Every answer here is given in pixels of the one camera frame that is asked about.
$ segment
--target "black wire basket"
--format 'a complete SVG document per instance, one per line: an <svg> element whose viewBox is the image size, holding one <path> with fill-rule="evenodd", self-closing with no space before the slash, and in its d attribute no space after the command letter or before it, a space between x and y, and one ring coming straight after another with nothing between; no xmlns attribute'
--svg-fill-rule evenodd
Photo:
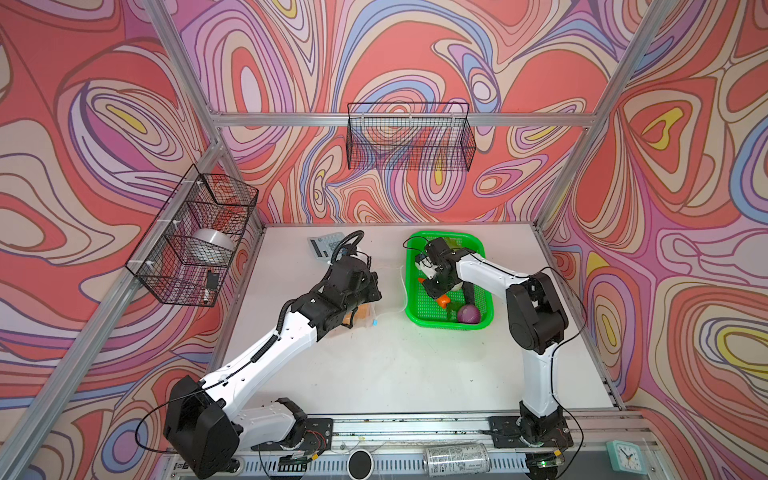
<svg viewBox="0 0 768 480"><path fill-rule="evenodd" d="M135 259L139 242L125 266L161 303L214 306L258 196L256 188L240 180L197 172L159 241L145 258Z"/></svg>
<svg viewBox="0 0 768 480"><path fill-rule="evenodd" d="M476 145L468 113L464 101L347 104L347 167L469 171Z"/></svg>

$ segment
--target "colorful patterned wall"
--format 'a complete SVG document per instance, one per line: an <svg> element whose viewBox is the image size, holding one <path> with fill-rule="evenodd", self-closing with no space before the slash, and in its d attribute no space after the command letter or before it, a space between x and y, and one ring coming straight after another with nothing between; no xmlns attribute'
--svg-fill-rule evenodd
<svg viewBox="0 0 768 480"><path fill-rule="evenodd" d="M0 4L0 442L206 147L136 2ZM205 370L252 244L213 309L139 292L25 478L148 476L125 432Z"/></svg>
<svg viewBox="0 0 768 480"><path fill-rule="evenodd" d="M212 108L346 112L465 99L477 112L591 112L644 0L190 0L172 7ZM345 128L233 127L267 223L532 220L581 129L475 131L470 173L350 172Z"/></svg>
<svg viewBox="0 0 768 480"><path fill-rule="evenodd" d="M684 478L768 478L768 6L682 1L546 229Z"/></svg>

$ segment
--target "aluminum profile beam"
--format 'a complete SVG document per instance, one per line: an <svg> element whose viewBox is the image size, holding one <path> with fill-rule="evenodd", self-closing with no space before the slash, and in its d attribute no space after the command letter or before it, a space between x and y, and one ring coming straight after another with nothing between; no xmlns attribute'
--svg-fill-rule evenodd
<svg viewBox="0 0 768 480"><path fill-rule="evenodd" d="M284 114L227 114L211 115L216 127L346 127L344 113L284 113ZM590 127L594 114L479 114L467 115L473 127Z"/></svg>
<svg viewBox="0 0 768 480"><path fill-rule="evenodd" d="M632 37L624 57L619 61L616 71L603 92L603 96L598 104L596 118L591 127L583 132L577 141L573 154L568 158L562 172L554 181L552 188L544 202L544 205L536 217L535 223L542 225L559 208L559 201L562 196L571 188L576 173L587 160L588 154L594 143L598 140L605 122L611 115L616 103L619 101L624 89L627 87L632 74L637 70L637 66L643 59L643 55L648 51L651 42L659 31L664 19L672 11L678 0L654 0L637 27L637 31Z"/></svg>
<svg viewBox="0 0 768 480"><path fill-rule="evenodd" d="M220 146L215 143L211 144L197 162L197 168L203 172L210 171L217 162L220 153ZM176 195L170 199L158 220L168 221L172 219L179 206L184 202L184 198L194 184L197 172L190 169L187 174L189 177L181 183ZM164 221L156 222L144 242L137 249L136 257L146 257L160 239L164 229ZM85 374L88 373L96 355L104 348L112 330L118 324L140 287L141 283L131 272L127 269L121 271L118 280L99 303L98 308L75 338L64 358L58 363L40 393L37 394L6 439L2 450L0 450L0 480L24 478L29 463L37 454L48 433L53 429L56 420L64 411Z"/></svg>
<svg viewBox="0 0 768 480"><path fill-rule="evenodd" d="M237 166L232 152L227 146L227 142L221 136L220 129L214 124L210 102L207 100L203 88L197 80L197 75L192 68L192 61L187 55L187 50L184 48L184 43L181 41L181 36L176 29L173 19L165 8L164 1L144 0L144 7L147 9L147 15L149 15L152 26L157 32L160 43L168 53L168 58L176 76L179 78L179 82L192 102L195 113L200 119L200 124L210 140L223 147L223 154L220 156L220 159L222 160L224 171L230 177L242 180L243 174ZM263 230L263 225L258 215L253 215L249 221L259 231Z"/></svg>

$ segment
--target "red wire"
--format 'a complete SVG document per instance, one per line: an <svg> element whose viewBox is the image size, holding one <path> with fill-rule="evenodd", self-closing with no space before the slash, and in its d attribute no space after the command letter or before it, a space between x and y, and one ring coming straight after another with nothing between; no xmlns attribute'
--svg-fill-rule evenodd
<svg viewBox="0 0 768 480"><path fill-rule="evenodd" d="M323 450L325 450L326 447L328 446L328 444L326 443L326 438L322 434L320 434L319 432L315 432L314 430L307 430L307 431L318 439L318 442L317 442L318 446L319 446L319 441L323 440Z"/></svg>

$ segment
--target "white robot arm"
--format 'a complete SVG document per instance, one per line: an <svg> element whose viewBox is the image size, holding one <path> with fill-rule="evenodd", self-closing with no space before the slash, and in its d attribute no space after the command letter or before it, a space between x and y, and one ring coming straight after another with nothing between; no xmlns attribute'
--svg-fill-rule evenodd
<svg viewBox="0 0 768 480"><path fill-rule="evenodd" d="M560 299L548 275L525 275L487 261L476 252L450 248L444 238L429 241L416 257L427 276L422 283L434 299L448 291L475 284L507 301L509 332L523 350L525 390L520 402L521 437L530 445L548 438L562 417L555 399L557 375L553 353L568 327Z"/></svg>
<svg viewBox="0 0 768 480"><path fill-rule="evenodd" d="M278 442L292 449L302 442L306 415L289 399L243 407L278 369L342 325L348 313L351 328L360 305L381 299L370 258L356 256L362 236L357 230L339 243L326 275L283 305L275 330L199 382L186 376L174 385L163 435L198 478L236 469L232 455L239 448Z"/></svg>

